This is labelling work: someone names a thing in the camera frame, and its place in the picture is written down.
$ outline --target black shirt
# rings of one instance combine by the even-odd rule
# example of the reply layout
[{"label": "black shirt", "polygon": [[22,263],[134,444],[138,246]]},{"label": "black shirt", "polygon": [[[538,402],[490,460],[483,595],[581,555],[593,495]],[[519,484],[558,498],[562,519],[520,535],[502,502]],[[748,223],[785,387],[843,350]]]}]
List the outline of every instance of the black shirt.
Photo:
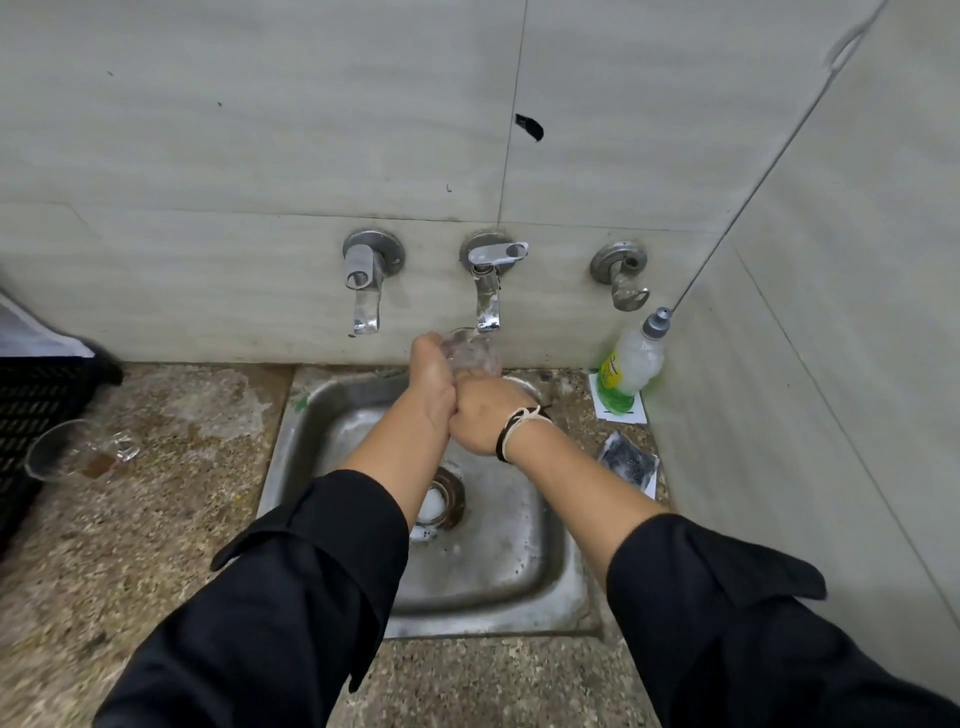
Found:
[{"label": "black shirt", "polygon": [[[239,558],[140,645],[96,728],[323,726],[383,639],[408,533],[371,478],[337,471],[253,522]],[[663,728],[960,726],[797,596],[806,562],[664,514],[613,556],[607,595]]]}]

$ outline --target glass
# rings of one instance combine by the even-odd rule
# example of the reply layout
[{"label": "glass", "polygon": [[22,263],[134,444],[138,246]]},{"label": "glass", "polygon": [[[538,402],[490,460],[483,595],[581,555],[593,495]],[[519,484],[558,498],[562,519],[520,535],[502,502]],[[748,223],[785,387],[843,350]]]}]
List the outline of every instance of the glass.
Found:
[{"label": "glass", "polygon": [[500,358],[493,349],[493,341],[476,328],[455,328],[444,334],[440,351],[454,372],[464,369],[479,370],[491,376],[500,376]]},{"label": "glass", "polygon": [[139,452],[140,443],[127,432],[109,434],[90,420],[67,420],[36,438],[23,467],[37,480],[114,482]]}]

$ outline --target plastic bottle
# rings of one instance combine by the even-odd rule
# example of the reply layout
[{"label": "plastic bottle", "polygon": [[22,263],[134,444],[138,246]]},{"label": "plastic bottle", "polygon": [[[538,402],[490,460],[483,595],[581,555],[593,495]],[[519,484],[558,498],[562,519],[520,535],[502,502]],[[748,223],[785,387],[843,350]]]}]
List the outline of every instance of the plastic bottle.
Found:
[{"label": "plastic bottle", "polygon": [[640,329],[626,329],[600,365],[597,394],[611,412],[629,412],[636,393],[660,372],[663,337],[670,330],[670,315],[669,308],[658,308]]}]

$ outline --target speckled countertop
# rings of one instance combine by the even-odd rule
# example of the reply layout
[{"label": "speckled countertop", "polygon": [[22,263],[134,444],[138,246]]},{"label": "speckled countertop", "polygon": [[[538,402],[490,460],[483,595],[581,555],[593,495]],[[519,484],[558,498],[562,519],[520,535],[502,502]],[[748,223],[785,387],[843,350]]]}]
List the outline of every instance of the speckled countertop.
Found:
[{"label": "speckled countertop", "polygon": [[[133,649],[255,512],[293,370],[131,365],[91,416],[138,436],[120,487],[47,486],[0,564],[0,723],[88,725]],[[554,412],[592,455],[614,430],[586,377]],[[646,428],[621,429],[654,449]],[[666,499],[662,476],[658,498]],[[603,599],[594,637],[386,642],[329,725],[656,725]]]}]

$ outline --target black crate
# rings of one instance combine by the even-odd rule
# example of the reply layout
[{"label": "black crate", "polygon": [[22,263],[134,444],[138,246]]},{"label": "black crate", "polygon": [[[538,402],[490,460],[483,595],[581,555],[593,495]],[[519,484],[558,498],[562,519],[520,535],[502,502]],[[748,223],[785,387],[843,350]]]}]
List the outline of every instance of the black crate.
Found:
[{"label": "black crate", "polygon": [[23,470],[30,445],[83,415],[100,384],[122,380],[120,368],[101,354],[0,358],[0,554],[40,490]]}]

